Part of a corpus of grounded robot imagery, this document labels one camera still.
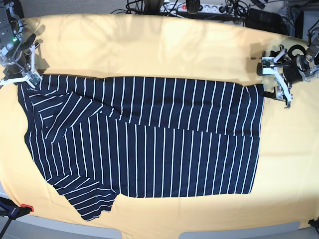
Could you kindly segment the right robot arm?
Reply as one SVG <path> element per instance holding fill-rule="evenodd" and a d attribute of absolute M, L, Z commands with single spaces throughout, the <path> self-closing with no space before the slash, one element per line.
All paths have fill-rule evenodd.
<path fill-rule="evenodd" d="M 36 79 L 35 50 L 38 44 L 34 44 L 34 33 L 25 39 L 22 18 L 19 1 L 0 2 L 0 64 L 4 67 L 1 85 Z"/>

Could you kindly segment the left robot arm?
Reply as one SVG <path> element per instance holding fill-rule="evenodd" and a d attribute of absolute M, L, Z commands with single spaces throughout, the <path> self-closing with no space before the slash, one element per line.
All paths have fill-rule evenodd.
<path fill-rule="evenodd" d="M 277 85 L 272 92 L 264 91 L 263 97 L 284 101 L 286 107 L 293 100 L 291 88 L 299 82 L 310 82 L 319 77 L 319 29 L 313 28 L 308 33 L 307 48 L 296 44 L 289 49 L 283 45 L 279 51 L 271 51 L 268 56 L 263 53 L 257 65 L 259 76 L 274 76 Z"/>

